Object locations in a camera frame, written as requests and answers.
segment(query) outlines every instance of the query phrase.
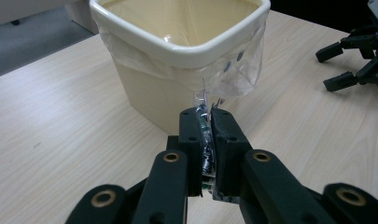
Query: plastic bag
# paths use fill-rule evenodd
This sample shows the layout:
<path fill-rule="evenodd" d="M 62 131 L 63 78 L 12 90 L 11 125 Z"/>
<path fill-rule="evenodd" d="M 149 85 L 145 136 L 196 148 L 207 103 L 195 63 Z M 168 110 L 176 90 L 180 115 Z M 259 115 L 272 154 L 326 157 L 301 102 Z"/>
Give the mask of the plastic bag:
<path fill-rule="evenodd" d="M 177 68 L 147 55 L 98 24 L 101 38 L 115 63 L 154 77 L 170 79 L 192 92 L 203 88 L 222 98 L 243 96 L 255 89 L 261 71 L 265 22 L 238 46 L 207 66 Z"/>

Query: wood grain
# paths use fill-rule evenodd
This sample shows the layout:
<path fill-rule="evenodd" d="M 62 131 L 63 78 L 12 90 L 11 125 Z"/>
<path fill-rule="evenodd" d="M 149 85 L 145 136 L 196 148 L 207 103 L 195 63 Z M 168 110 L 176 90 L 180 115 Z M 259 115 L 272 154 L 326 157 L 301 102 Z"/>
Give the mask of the wood grain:
<path fill-rule="evenodd" d="M 378 87 L 330 93 L 324 79 L 365 61 L 355 50 L 315 58 L 345 36 L 271 12 L 258 86 L 224 108 L 303 185 L 344 182 L 378 198 Z M 0 77 L 0 223 L 64 223 L 90 189 L 145 178 L 166 138 L 130 106 L 98 35 Z M 189 199 L 188 221 L 243 223 L 207 193 Z"/>

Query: transparent plastic film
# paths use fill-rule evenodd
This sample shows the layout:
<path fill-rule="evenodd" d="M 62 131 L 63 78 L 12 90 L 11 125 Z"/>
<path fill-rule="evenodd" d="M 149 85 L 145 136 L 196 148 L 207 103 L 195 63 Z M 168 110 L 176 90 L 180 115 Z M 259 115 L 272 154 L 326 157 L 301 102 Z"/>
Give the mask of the transparent plastic film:
<path fill-rule="evenodd" d="M 178 68 L 151 57 L 128 44 L 98 24 L 101 38 L 114 62 L 150 76 L 172 80 L 191 92 L 203 88 L 209 95 L 222 98 L 244 96 L 255 89 L 261 72 L 262 46 L 265 22 L 245 41 L 199 68 Z"/>
<path fill-rule="evenodd" d="M 198 46 L 232 28 L 259 6 L 248 0 L 115 0 L 103 7 L 180 46 Z"/>

